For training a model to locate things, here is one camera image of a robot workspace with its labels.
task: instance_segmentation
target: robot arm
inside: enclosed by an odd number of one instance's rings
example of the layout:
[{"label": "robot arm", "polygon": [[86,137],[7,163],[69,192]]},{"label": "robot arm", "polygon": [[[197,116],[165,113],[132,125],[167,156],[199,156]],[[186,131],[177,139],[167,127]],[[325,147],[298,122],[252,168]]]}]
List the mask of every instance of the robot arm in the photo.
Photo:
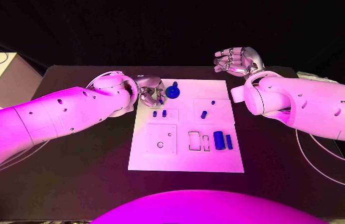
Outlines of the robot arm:
[{"label": "robot arm", "polygon": [[278,119],[289,127],[319,137],[345,140],[345,86],[338,83],[283,78],[265,71],[257,52],[230,48],[216,53],[216,72],[227,71],[246,78],[232,89],[234,103],[246,103],[249,111]]},{"label": "robot arm", "polygon": [[[157,100],[151,97],[154,90]],[[147,106],[163,105],[164,93],[158,77],[130,78],[112,71],[86,88],[69,88],[0,110],[0,163],[33,145],[131,112],[138,95]]]}]

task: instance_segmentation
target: black background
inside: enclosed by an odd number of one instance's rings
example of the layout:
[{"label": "black background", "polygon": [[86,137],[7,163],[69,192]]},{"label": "black background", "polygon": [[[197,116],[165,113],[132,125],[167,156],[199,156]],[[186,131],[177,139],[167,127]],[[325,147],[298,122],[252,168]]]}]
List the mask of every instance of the black background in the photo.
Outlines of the black background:
[{"label": "black background", "polygon": [[0,0],[0,46],[52,65],[209,66],[252,46],[266,66],[345,82],[344,0]]}]

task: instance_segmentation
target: dark table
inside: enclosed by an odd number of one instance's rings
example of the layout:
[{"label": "dark table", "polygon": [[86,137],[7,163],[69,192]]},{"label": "dark table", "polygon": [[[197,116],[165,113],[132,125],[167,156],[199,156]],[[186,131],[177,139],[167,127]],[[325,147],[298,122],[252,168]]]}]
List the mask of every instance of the dark table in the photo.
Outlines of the dark table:
[{"label": "dark table", "polygon": [[[285,77],[296,77],[289,68],[269,69]],[[214,73],[213,67],[53,66],[35,98],[75,86],[85,87],[111,70],[121,70],[128,76],[154,74],[161,78],[226,80],[229,91],[245,83],[243,78],[226,72]],[[245,174],[128,171],[135,109],[52,140],[0,172],[0,220],[92,220],[140,197],[186,189],[250,194],[321,218],[345,218],[345,186],[308,164],[295,129],[278,120],[252,115],[245,103],[233,104],[233,114]],[[299,139],[316,166],[345,181],[344,161],[325,153],[303,132]]]}]

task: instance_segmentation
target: small blue piece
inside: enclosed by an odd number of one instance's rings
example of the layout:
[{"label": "small blue piece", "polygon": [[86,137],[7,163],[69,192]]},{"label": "small blue piece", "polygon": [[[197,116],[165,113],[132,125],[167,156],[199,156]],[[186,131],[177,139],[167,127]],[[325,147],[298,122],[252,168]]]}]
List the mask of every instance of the small blue piece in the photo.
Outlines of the small blue piece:
[{"label": "small blue piece", "polygon": [[227,148],[233,149],[233,143],[232,143],[230,135],[226,135],[226,142],[227,142]]},{"label": "small blue piece", "polygon": [[207,117],[207,112],[203,111],[201,118],[204,119]]},{"label": "small blue piece", "polygon": [[173,86],[165,89],[165,95],[168,98],[177,98],[180,96],[178,83],[174,82]]},{"label": "small blue piece", "polygon": [[226,149],[226,143],[224,143],[224,137],[223,137],[223,132],[217,131],[213,133],[214,137],[214,145],[217,150]]}]

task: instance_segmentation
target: blue block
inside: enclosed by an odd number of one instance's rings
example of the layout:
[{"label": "blue block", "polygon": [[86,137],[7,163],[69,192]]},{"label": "blue block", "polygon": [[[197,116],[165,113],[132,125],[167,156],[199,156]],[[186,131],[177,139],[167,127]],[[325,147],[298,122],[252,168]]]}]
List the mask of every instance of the blue block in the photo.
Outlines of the blue block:
[{"label": "blue block", "polygon": [[226,143],[224,143],[224,137],[223,137],[223,132],[217,131],[213,133],[214,137],[214,145],[217,150],[226,149]]},{"label": "blue block", "polygon": [[227,142],[227,148],[233,149],[233,143],[232,143],[230,135],[226,135],[226,142]]},{"label": "blue block", "polygon": [[201,113],[201,118],[204,119],[206,117],[207,117],[207,112],[203,111],[203,113]]}]

